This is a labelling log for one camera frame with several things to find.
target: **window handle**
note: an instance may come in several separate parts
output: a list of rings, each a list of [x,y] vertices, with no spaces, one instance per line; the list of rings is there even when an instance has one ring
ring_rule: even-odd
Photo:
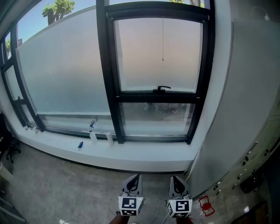
[[[158,86],[157,89],[153,90],[153,92],[154,93],[165,93],[165,89],[161,89],[161,88],[171,89],[171,87],[169,87],[169,86]]]

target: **window frame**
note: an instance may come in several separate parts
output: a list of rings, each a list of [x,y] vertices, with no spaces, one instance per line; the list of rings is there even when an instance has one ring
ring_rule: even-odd
[[[7,59],[6,57],[6,41],[5,41],[5,38],[7,36],[7,34],[10,33],[10,47],[11,47],[11,57],[9,59]],[[12,50],[12,48],[15,47],[14,43],[12,44],[12,32],[10,32],[10,29],[8,29],[7,32],[5,32],[3,38],[1,39],[0,41],[0,44],[1,44],[1,52],[0,52],[0,70],[1,70],[1,76],[2,76],[2,79],[3,79],[3,83],[4,83],[4,87],[6,89],[6,92],[7,92],[7,95],[8,95],[8,98],[12,104],[12,107],[21,123],[22,126],[28,126],[28,127],[34,127],[35,125],[34,124],[31,124],[22,108],[22,105],[26,105],[28,107],[28,100],[25,100],[26,98],[24,97],[23,95],[23,92],[20,88],[20,85],[19,85],[19,80],[18,80],[18,77],[19,75],[17,74],[16,72],[16,69],[15,69],[15,66],[17,66],[15,63],[16,61],[16,56],[15,56],[15,51]],[[5,75],[5,72],[10,69],[12,66],[14,66],[14,71],[15,71],[15,75],[16,75],[16,79],[17,79],[17,83],[19,85],[19,88],[20,88],[20,91],[21,91],[21,94],[23,96],[24,99],[17,99],[17,100],[14,100],[13,99],[13,96],[11,94],[11,91],[9,89],[9,84],[7,82],[7,79],[6,79],[6,75]]]
[[[11,23],[9,29],[2,37],[0,44],[3,50],[0,52],[0,69],[6,92],[9,100],[19,118],[22,126],[38,127],[40,131],[49,131],[53,133],[65,134],[75,137],[89,138],[89,132],[68,130],[45,126],[39,117],[31,97],[29,95],[21,66],[18,58],[18,22],[27,14],[40,0],[35,0],[29,4],[19,16]],[[132,142],[186,142],[190,144],[196,131],[204,101],[207,94],[212,62],[214,56],[215,44],[215,10],[214,0],[206,0],[205,8],[170,2],[129,2],[109,5],[109,0],[96,0],[96,17],[98,44],[101,58],[101,66],[105,83],[109,109],[115,134],[112,134],[114,140],[119,144],[125,141]],[[116,46],[114,37],[114,20],[129,18],[172,18],[188,21],[202,22],[203,24],[203,43],[201,50],[201,62],[197,88],[195,93],[172,92],[165,94],[156,94],[152,91],[120,91],[119,75],[116,58]],[[10,32],[11,57],[7,59],[5,48],[5,37]],[[24,99],[14,100],[10,93],[5,72],[14,66],[17,82]],[[120,103],[124,102],[153,102],[153,103],[190,103],[195,104],[189,131],[186,135],[177,136],[138,136],[126,135],[124,133]],[[26,105],[36,125],[31,124],[25,115],[22,105]],[[98,139],[106,140],[105,133],[97,133]]]
[[[125,141],[186,142],[191,144],[206,98],[215,42],[214,1],[205,3],[206,8],[170,2],[129,2],[109,5],[97,1],[97,27],[99,50],[105,88],[113,125],[119,144]],[[201,61],[195,93],[166,91],[162,94],[151,91],[121,91],[116,56],[114,21],[135,18],[171,18],[203,24]],[[126,135],[123,128],[119,103],[191,103],[195,104],[188,133],[181,136],[138,136]]]

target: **concrete floor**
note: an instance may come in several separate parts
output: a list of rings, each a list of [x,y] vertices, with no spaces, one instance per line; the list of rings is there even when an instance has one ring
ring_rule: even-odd
[[[116,215],[121,184],[132,174],[66,162],[24,144],[20,148],[22,153],[15,155],[13,165],[2,159],[19,182],[17,185],[6,185],[5,199],[17,208],[28,223],[58,224],[60,220],[75,218],[86,224],[108,224]],[[167,214],[165,200],[168,199],[171,176],[142,175],[145,204],[140,216],[131,217],[129,223],[162,223]],[[216,212],[193,222],[231,223],[244,213],[246,206],[252,208],[268,198],[266,182],[262,184],[261,190],[249,194],[243,194],[240,189],[226,195],[221,193],[210,198]],[[170,218],[165,222],[174,223],[175,220]]]

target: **cable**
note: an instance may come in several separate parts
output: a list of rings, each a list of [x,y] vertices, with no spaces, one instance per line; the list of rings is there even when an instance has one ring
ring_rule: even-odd
[[[167,213],[167,215],[165,216],[165,218],[164,218],[164,220],[162,221],[162,223],[161,224],[163,224],[164,222],[165,222],[165,220],[167,219],[167,216],[168,216],[169,214]]]
[[[163,18],[162,18],[162,61],[164,61],[164,58],[163,58]]]
[[[266,13],[264,19],[267,20],[267,21],[270,21],[270,17],[268,16],[267,11],[266,11],[263,7],[259,7],[259,6],[254,6],[254,7],[252,8],[252,10],[251,10],[251,17],[253,16],[253,11],[254,11],[254,9],[256,9],[256,8],[264,10],[265,13]]]
[[[83,223],[83,224],[85,224],[84,222],[82,222],[82,221],[80,221],[80,220],[78,220],[78,219],[69,219],[69,220],[67,220],[66,222],[69,222],[70,220],[76,220],[76,221],[78,221],[78,222],[81,222],[81,223]]]
[[[202,144],[201,144],[201,146],[200,146],[200,148],[199,148],[199,150],[198,150],[198,152],[197,152],[197,154],[196,154],[196,156],[195,156],[195,158],[194,158],[194,161],[192,162],[191,170],[190,170],[189,175],[188,175],[187,179],[185,180],[185,182],[186,182],[186,181],[189,179],[189,177],[191,176],[191,173],[192,173],[192,171],[193,171],[193,168],[194,168],[194,166],[196,165],[197,159],[198,159],[198,157],[199,157],[199,155],[200,155],[200,150],[201,150],[201,148],[202,148],[203,143],[204,143],[204,142],[202,142]]]

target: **red clip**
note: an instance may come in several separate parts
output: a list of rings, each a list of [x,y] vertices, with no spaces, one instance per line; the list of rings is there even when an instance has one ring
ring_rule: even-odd
[[[215,212],[214,208],[211,207],[211,203],[209,203],[208,196],[204,196],[203,198],[199,199],[198,201],[199,201],[200,207],[202,208],[202,211],[206,217],[212,215]]]

